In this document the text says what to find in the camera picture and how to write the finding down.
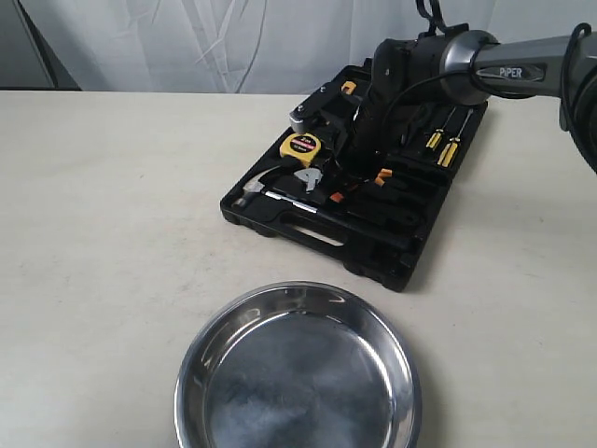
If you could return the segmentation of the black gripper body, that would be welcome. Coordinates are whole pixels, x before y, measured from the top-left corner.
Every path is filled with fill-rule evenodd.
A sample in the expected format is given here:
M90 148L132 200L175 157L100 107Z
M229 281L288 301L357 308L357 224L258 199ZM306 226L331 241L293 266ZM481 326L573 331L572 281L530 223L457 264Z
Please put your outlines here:
M387 154L385 120L404 90L381 92L370 86L355 114L347 142L348 168L379 168Z

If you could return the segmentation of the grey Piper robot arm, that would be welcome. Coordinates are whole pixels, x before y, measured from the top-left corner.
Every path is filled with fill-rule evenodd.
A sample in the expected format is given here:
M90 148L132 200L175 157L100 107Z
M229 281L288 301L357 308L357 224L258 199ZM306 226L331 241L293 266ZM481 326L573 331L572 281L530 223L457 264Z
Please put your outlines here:
M501 43L464 26L415 40L386 39L374 53L366 93L346 125L320 188L346 194L373 180L389 150L389 121L400 105L476 106L489 97L560 101L560 125L590 168L596 166L596 32Z

